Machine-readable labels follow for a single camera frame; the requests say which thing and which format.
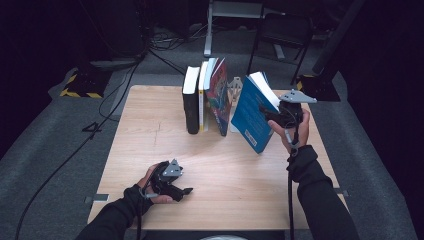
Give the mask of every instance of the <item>book cover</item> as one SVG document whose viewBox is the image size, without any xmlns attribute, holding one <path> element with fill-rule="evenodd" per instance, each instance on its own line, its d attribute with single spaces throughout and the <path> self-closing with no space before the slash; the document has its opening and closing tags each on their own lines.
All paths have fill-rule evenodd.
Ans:
<svg viewBox="0 0 424 240">
<path fill-rule="evenodd" d="M 187 68 L 182 89 L 186 127 L 190 134 L 199 132 L 199 71 L 200 67 Z"/>
<path fill-rule="evenodd" d="M 206 114 L 206 94 L 204 91 L 206 70 L 208 68 L 208 61 L 203 61 L 200 66 L 200 75 L 199 75 L 199 132 L 206 132 L 208 130 L 207 125 L 207 114 Z"/>
<path fill-rule="evenodd" d="M 256 153 L 264 151 L 273 130 L 259 106 L 278 113 L 280 100 L 269 87 L 262 72 L 246 76 L 231 123 L 240 131 Z"/>
<path fill-rule="evenodd" d="M 231 102 L 228 98 L 227 67 L 224 60 L 225 58 L 217 59 L 209 85 L 205 84 L 205 92 L 219 131 L 222 136 L 227 136 Z"/>
</svg>

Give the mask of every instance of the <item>wooden table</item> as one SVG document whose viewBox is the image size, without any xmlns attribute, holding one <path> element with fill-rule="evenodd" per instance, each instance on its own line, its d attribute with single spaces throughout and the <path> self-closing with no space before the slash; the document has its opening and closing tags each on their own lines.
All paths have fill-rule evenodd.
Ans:
<svg viewBox="0 0 424 240">
<path fill-rule="evenodd" d="M 284 91 L 275 91 L 278 95 Z M 324 172 L 338 187 L 313 116 L 309 143 Z M 144 176 L 149 166 L 177 159 L 183 176 L 173 184 L 194 190 L 181 202 L 154 205 L 143 217 L 146 230 L 289 229 L 288 154 L 274 134 L 256 154 L 239 133 L 222 137 L 213 119 L 209 131 L 190 135 L 185 128 L 181 87 L 133 86 L 129 92 L 97 190 L 107 202 L 94 202 L 90 222 L 108 202 Z M 294 221 L 308 228 L 293 185 Z"/>
</svg>

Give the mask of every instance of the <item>chair leg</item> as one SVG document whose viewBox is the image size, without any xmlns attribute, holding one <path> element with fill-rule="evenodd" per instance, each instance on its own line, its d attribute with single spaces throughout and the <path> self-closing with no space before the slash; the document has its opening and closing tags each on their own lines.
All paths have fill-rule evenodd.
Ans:
<svg viewBox="0 0 424 240">
<path fill-rule="evenodd" d="M 308 47 L 305 47 L 303 49 L 302 56 L 300 57 L 299 63 L 297 64 L 296 71 L 294 72 L 294 75 L 293 75 L 293 78 L 292 78 L 292 80 L 290 82 L 290 85 L 293 85 L 294 82 L 296 81 L 297 74 L 299 73 L 300 66 L 302 65 L 302 62 L 303 62 L 303 58 L 306 55 L 306 50 L 308 50 Z"/>
<path fill-rule="evenodd" d="M 255 40 L 253 42 L 252 52 L 250 53 L 249 65 L 247 66 L 246 75 L 250 74 L 250 68 L 252 66 L 252 61 L 253 61 L 253 54 L 255 54 L 255 50 L 258 48 L 258 44 L 259 44 L 259 32 L 257 32 L 255 35 Z"/>
</svg>

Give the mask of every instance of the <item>colorful book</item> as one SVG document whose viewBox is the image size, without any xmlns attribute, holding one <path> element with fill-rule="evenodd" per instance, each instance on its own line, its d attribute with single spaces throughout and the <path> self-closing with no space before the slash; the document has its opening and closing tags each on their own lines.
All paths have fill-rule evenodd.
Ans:
<svg viewBox="0 0 424 240">
<path fill-rule="evenodd" d="M 216 59 L 212 76 L 205 79 L 205 92 L 219 131 L 222 136 L 227 136 L 231 102 L 228 98 L 227 67 L 224 60 Z"/>
</svg>

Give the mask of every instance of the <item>blue book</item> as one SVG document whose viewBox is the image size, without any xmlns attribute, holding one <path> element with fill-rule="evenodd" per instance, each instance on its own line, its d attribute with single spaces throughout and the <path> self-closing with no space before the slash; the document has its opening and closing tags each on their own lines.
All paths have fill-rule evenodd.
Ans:
<svg viewBox="0 0 424 240">
<path fill-rule="evenodd" d="M 264 151 L 274 133 L 259 107 L 278 113 L 279 103 L 280 99 L 271 90 L 262 72 L 246 76 L 231 123 L 256 153 Z"/>
</svg>

